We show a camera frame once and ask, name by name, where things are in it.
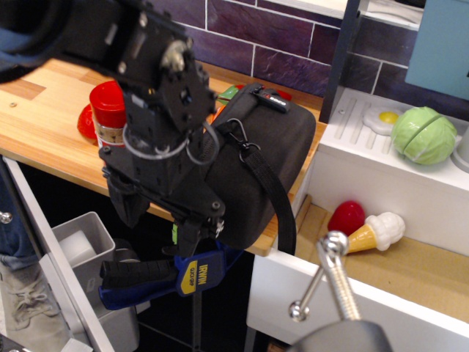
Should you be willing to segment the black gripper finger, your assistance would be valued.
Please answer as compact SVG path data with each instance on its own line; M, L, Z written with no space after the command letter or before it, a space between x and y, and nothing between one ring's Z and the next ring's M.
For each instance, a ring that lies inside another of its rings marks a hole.
M193 219L187 219L178 225L177 230L177 255L180 257L192 257L201 239L202 224Z
M128 184L108 183L108 191L121 221L129 228L134 228L147 212L149 201Z

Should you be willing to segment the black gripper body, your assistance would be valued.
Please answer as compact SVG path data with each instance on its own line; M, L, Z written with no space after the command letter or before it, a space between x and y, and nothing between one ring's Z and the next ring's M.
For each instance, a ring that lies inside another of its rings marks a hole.
M124 147L105 146L99 150L108 183L128 184L149 204L184 221L194 218L214 237L223 230L225 205L205 183L199 167L179 154L166 160L147 160Z

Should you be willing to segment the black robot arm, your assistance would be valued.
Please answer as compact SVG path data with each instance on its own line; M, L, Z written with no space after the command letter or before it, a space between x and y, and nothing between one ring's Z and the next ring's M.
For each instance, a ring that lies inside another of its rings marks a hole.
M223 229L225 206L205 183L203 139L216 95L192 41L169 15L145 1L3 1L1 81L50 59L87 67L122 89L121 147L101 147L103 174L121 220L132 227L151 204L177 221L167 253L190 257Z

